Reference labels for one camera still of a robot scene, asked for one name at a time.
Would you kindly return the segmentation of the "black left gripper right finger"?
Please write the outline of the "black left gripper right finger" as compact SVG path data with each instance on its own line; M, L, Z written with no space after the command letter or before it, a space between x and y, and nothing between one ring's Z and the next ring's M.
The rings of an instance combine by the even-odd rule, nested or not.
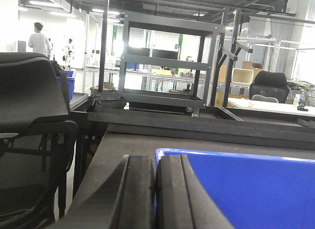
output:
M168 155L156 172L158 229L232 229L196 177L187 155Z

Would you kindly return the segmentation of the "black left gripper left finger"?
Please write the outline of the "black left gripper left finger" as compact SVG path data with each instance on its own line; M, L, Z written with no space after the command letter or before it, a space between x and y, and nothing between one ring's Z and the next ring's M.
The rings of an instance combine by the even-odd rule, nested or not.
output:
M109 178L52 229L152 229L155 177L148 156L125 155Z

